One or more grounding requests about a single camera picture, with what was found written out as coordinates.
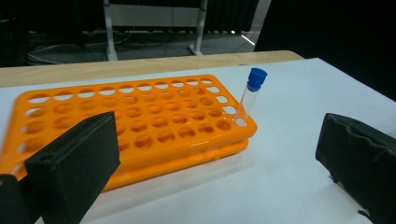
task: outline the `white tabletop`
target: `white tabletop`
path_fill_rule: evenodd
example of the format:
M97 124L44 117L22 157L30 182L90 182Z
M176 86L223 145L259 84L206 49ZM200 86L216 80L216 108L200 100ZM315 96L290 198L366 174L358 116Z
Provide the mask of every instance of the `white tabletop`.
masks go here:
M315 160L318 135L325 113L330 112L396 137L396 103L320 59L255 66L268 77L252 112L259 129L245 151L102 193L82 222L371 223ZM23 91L212 74L240 99L251 67L3 88L1 141L12 101Z

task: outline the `floor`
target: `floor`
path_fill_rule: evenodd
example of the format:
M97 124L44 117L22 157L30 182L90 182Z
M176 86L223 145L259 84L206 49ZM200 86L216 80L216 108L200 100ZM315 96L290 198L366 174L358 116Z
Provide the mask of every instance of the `floor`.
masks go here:
M201 52L204 55L252 52L259 35L260 30L242 34L205 34ZM104 32L84 34L87 43L85 48L55 44L56 41L51 41L48 36L41 34L30 34L30 36L31 47L27 54L27 61L30 65L107 61L106 33ZM193 55L189 44L194 44L195 33L115 32L114 38L117 43L118 58L121 61Z

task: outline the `metal frame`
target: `metal frame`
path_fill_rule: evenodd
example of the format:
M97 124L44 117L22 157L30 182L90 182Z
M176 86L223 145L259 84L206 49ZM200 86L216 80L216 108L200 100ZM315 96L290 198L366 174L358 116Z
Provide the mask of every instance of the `metal frame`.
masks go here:
M189 45L189 48L194 55L203 55L201 43L204 34L207 1L201 0L199 8L191 8L120 5L110 4L108 0L104 0L108 60L118 60L114 47L113 26L196 27L195 43Z

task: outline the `clear plastic tube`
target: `clear plastic tube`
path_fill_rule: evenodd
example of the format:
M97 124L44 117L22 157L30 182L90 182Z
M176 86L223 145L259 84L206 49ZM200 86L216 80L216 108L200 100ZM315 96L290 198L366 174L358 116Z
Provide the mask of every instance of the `clear plastic tube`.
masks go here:
M233 122L239 127L245 127L247 125L251 109L256 102L257 95L266 77L267 73L260 68L251 69L244 94L233 117Z

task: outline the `orange test tube rack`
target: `orange test tube rack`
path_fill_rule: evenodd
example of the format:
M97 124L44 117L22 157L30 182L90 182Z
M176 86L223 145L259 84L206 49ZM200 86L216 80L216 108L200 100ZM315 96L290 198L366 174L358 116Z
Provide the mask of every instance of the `orange test tube rack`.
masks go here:
M121 164L105 190L215 161L245 149L257 130L252 118L233 123L238 104L211 75L27 91L13 107L0 173L22 179L27 158L107 111L116 116Z

